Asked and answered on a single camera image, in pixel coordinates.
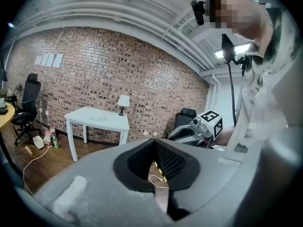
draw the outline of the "ceiling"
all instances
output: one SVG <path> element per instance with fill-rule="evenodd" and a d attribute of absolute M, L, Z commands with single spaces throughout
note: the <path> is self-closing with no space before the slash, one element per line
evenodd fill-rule
<path fill-rule="evenodd" d="M 214 52 L 222 33 L 234 45 L 248 41 L 230 31 L 212 28 L 207 18 L 199 26 L 192 0 L 27 0 L 12 21 L 7 44 L 38 31 L 64 26 L 93 26 L 116 30 L 147 41 L 175 56 L 197 73 L 224 64 Z"/>

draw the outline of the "white wall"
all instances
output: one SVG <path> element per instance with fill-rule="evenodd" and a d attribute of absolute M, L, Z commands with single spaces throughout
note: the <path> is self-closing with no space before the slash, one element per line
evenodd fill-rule
<path fill-rule="evenodd" d="M 223 117 L 223 128 L 233 126 L 232 119 L 232 90 L 231 82 L 228 78 L 218 78 L 221 83 L 220 91 L 217 96 L 216 109 L 213 109 L 216 113 L 222 115 Z M 237 106 L 238 97 L 240 93 L 240 87 L 242 82 L 242 77 L 232 77 L 233 89 L 235 95 L 235 107 Z M 213 84 L 210 84 L 206 102 L 206 109 L 211 109 L 212 95 L 213 95 Z"/>

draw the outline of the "chair backrest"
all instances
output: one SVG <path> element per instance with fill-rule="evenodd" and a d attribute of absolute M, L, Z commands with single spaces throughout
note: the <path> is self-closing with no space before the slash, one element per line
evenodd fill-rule
<path fill-rule="evenodd" d="M 30 113 L 34 118 L 37 116 L 35 103 L 41 87 L 41 83 L 37 81 L 37 78 L 37 74 L 31 73 L 28 75 L 22 98 L 22 108 L 25 112 Z"/>
<path fill-rule="evenodd" d="M 182 108 L 181 112 L 176 114 L 174 129 L 181 125 L 189 124 L 196 115 L 197 114 L 194 109 Z"/>

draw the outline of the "black office chair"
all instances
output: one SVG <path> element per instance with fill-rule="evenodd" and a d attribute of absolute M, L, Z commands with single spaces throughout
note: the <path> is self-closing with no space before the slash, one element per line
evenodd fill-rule
<path fill-rule="evenodd" d="M 41 87 L 41 83 L 37 81 L 37 74 L 29 74 L 27 77 L 27 81 L 25 82 L 24 94 L 22 98 L 22 109 L 17 110 L 13 120 L 11 121 L 13 125 L 20 126 L 20 129 L 15 129 L 14 131 L 17 135 L 15 140 L 15 145 L 18 144 L 18 140 L 24 135 L 28 134 L 30 140 L 32 139 L 31 133 L 32 131 L 40 131 L 40 129 L 36 129 L 30 122 L 34 122 L 34 119 L 37 116 L 36 110 L 36 99 Z"/>
<path fill-rule="evenodd" d="M 182 108 L 175 116 L 174 129 L 185 124 L 189 124 L 197 116 L 196 111 L 190 108 Z"/>

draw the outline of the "brick wall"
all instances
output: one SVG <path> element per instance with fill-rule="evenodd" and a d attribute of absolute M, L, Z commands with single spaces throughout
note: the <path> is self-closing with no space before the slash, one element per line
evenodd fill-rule
<path fill-rule="evenodd" d="M 45 52 L 64 54 L 60 68 L 34 65 L 36 55 Z M 53 29 L 18 40 L 6 88 L 24 85 L 29 73 L 37 73 L 42 83 L 36 106 L 49 112 L 42 121 L 65 132 L 68 112 L 83 106 L 119 112 L 119 96 L 129 95 L 128 141 L 152 137 L 154 131 L 164 137 L 183 107 L 204 110 L 208 91 L 194 71 L 163 50 L 98 28 Z M 73 133 L 82 137 L 82 127 L 73 124 Z M 88 138 L 118 142 L 119 133 L 88 128 Z"/>

